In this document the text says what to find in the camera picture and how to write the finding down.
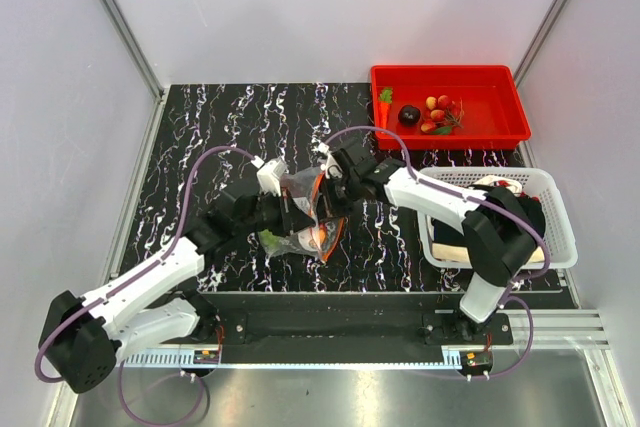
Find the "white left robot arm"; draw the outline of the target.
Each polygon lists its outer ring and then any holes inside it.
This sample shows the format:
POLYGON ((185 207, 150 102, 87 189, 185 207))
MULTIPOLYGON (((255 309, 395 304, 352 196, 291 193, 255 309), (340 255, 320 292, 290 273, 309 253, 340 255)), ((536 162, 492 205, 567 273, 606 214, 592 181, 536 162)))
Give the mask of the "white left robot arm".
POLYGON ((49 306, 34 370, 48 361, 76 393, 101 383, 120 362, 174 339, 196 343, 216 337, 217 310, 195 291, 167 303, 153 302, 198 276, 217 257, 250 234, 268 231, 285 237, 315 226, 312 195, 263 193, 255 186, 226 188, 169 245, 124 275, 82 296, 64 291, 49 306))

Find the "dark purple fake fruit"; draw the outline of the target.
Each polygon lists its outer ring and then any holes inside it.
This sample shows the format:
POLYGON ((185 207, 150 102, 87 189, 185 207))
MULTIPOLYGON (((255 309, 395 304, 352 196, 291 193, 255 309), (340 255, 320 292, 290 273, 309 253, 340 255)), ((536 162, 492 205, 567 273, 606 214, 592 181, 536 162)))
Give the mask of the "dark purple fake fruit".
POLYGON ((414 126, 421 120, 421 110, 413 105, 404 105, 398 112, 398 122, 406 127, 414 126))

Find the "green fake lettuce leaf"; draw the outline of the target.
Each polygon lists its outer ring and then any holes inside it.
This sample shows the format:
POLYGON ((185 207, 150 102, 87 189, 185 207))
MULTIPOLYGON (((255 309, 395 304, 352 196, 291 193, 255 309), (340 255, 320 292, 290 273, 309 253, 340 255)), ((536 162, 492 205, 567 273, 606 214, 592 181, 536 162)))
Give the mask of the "green fake lettuce leaf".
POLYGON ((382 89, 378 97, 378 100, 381 103, 390 104, 392 102, 392 97, 393 97, 393 89, 391 87, 386 87, 382 89))

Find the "clear zip top bag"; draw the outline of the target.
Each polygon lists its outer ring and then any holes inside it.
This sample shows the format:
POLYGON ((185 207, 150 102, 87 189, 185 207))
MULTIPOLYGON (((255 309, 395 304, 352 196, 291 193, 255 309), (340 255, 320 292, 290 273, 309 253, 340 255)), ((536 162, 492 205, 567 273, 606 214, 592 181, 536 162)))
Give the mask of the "clear zip top bag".
POLYGON ((284 173, 279 180, 284 200, 293 202, 293 213, 303 213, 303 227, 287 227, 283 234, 272 230, 258 233, 261 246, 268 257, 284 254, 299 254, 326 262, 342 234, 344 219, 341 217, 322 220, 320 207, 321 183, 326 180, 320 167, 310 167, 294 174, 284 173))

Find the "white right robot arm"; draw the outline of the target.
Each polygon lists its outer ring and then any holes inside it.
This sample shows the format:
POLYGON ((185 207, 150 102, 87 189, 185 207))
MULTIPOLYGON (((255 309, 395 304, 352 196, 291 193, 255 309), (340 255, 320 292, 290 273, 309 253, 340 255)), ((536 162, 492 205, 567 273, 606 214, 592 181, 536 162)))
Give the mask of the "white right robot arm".
POLYGON ((318 151, 325 157, 319 219, 347 217, 357 202, 370 200, 429 216, 462 235, 473 275, 454 331, 470 344, 486 336, 516 274, 544 246, 519 198, 502 186, 462 188, 393 158, 379 161, 359 145, 332 149, 322 143, 318 151))

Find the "red fake strawberries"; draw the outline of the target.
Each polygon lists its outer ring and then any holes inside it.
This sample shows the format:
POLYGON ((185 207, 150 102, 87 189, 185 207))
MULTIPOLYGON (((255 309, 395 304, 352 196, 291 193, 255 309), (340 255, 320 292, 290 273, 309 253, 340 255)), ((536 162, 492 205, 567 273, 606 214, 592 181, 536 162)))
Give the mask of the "red fake strawberries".
POLYGON ((424 114, 420 125, 423 135, 451 135, 455 129, 462 129, 464 109, 461 100, 453 100, 448 95, 429 96, 425 100, 424 114))

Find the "orange fake papaya slice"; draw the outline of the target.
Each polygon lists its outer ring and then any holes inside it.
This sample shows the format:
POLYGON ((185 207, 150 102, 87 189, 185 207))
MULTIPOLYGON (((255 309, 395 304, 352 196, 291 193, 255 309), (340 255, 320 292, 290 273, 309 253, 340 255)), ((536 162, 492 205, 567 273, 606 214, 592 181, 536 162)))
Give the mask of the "orange fake papaya slice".
POLYGON ((304 197, 296 198, 296 205, 313 221, 313 225, 298 233, 300 245, 313 253, 317 260, 327 262, 336 249, 344 228, 343 218, 321 220, 319 217, 320 186, 325 176, 317 174, 311 182, 311 190, 304 197))

